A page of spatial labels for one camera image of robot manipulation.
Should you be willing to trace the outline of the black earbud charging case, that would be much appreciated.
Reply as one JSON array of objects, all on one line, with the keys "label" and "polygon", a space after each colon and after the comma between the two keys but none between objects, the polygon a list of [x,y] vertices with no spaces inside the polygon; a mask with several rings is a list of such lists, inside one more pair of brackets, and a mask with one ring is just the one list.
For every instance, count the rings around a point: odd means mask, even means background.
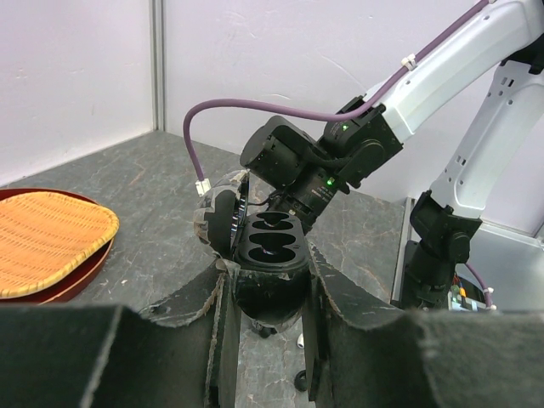
[{"label": "black earbud charging case", "polygon": [[256,212],[235,248],[236,304],[263,326],[279,326],[301,310],[310,287],[309,249],[298,218]]}]

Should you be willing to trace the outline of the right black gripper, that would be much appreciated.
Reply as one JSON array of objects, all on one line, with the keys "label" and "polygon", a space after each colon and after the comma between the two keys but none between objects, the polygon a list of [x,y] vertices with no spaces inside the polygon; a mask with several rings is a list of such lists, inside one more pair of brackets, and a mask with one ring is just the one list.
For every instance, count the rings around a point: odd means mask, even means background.
[{"label": "right black gripper", "polygon": [[[266,204],[267,212],[297,217],[308,234],[338,191],[348,194],[349,186],[322,167],[255,167],[251,174],[274,188]],[[249,172],[225,174],[201,198],[194,211],[196,238],[206,250],[230,258],[247,215]]]}]

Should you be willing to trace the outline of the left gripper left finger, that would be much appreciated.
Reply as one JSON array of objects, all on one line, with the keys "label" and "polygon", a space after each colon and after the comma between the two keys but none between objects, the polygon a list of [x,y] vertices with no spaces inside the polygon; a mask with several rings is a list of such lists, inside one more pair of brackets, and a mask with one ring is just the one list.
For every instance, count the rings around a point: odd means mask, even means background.
[{"label": "left gripper left finger", "polygon": [[2,307],[2,406],[233,406],[240,316],[230,287],[210,266],[141,312]]}]

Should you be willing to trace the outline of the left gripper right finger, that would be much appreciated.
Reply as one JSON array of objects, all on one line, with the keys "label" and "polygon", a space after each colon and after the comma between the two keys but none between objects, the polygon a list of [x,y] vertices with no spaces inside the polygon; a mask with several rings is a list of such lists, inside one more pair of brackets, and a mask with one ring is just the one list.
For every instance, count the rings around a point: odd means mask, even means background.
[{"label": "left gripper right finger", "polygon": [[309,253],[303,338],[317,406],[542,406],[542,314],[403,311]]}]

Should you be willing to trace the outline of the black earbud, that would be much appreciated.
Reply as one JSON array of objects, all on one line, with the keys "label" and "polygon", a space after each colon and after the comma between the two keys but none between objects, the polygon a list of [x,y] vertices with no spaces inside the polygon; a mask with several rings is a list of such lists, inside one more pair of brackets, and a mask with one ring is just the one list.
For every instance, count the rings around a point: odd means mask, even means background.
[{"label": "black earbud", "polygon": [[307,383],[307,377],[306,377],[306,371],[301,370],[299,371],[293,380],[294,387],[299,392],[306,392],[308,389],[308,383]]}]

